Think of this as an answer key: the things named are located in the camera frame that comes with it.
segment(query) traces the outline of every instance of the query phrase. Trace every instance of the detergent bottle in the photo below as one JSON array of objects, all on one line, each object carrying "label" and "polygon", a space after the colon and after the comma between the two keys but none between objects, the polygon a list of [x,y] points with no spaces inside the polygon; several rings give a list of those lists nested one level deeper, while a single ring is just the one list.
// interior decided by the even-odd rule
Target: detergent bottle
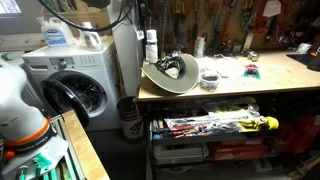
[{"label": "detergent bottle", "polygon": [[51,17],[48,21],[43,16],[37,20],[41,24],[41,32],[48,46],[69,46],[74,43],[73,34],[65,22],[56,17]]},{"label": "detergent bottle", "polygon": [[[85,28],[92,28],[90,22],[82,22]],[[100,36],[97,32],[83,31],[87,49],[90,51],[101,51],[103,49]]]}]

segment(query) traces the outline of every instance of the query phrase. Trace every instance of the black bucket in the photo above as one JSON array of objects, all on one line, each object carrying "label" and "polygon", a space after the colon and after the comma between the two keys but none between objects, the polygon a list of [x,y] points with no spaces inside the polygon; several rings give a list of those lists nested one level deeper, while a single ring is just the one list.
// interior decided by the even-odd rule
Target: black bucket
[{"label": "black bucket", "polygon": [[136,109],[134,97],[126,97],[117,103],[122,130],[126,141],[130,144],[141,142],[141,118]]}]

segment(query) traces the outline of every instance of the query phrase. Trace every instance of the small container lid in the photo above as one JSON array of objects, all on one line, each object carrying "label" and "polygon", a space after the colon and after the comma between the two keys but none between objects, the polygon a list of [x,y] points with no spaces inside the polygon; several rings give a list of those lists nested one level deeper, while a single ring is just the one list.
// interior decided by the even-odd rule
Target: small container lid
[{"label": "small container lid", "polygon": [[148,41],[157,41],[157,31],[154,29],[147,30]]}]

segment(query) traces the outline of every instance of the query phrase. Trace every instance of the white washing machine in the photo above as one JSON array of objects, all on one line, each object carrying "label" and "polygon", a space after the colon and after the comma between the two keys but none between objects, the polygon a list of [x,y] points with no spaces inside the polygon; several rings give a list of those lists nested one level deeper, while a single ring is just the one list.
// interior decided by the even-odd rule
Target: white washing machine
[{"label": "white washing machine", "polygon": [[73,109],[87,131],[121,128],[113,37],[102,51],[85,46],[43,47],[22,56],[50,116]]}]

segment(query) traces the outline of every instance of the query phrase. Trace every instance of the white bottle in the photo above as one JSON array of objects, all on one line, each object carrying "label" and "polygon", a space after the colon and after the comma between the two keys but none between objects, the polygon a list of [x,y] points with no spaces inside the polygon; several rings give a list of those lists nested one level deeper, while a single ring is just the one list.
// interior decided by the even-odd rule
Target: white bottle
[{"label": "white bottle", "polygon": [[197,45],[197,51],[196,51],[195,58],[202,58],[203,57],[205,45],[206,45],[206,43],[204,42],[204,38],[200,38],[198,45]]},{"label": "white bottle", "polygon": [[73,34],[65,22],[56,17],[51,17],[47,21],[43,16],[37,20],[41,24],[41,32],[48,46],[69,46],[74,43]]},{"label": "white bottle", "polygon": [[194,43],[193,56],[197,56],[199,41],[201,40],[201,36],[197,36],[196,42]]},{"label": "white bottle", "polygon": [[147,30],[146,61],[149,63],[158,61],[157,31],[154,29]]},{"label": "white bottle", "polygon": [[[82,22],[82,25],[88,29],[92,28],[90,22]],[[83,35],[88,50],[101,51],[103,49],[100,36],[97,32],[83,31]]]}]

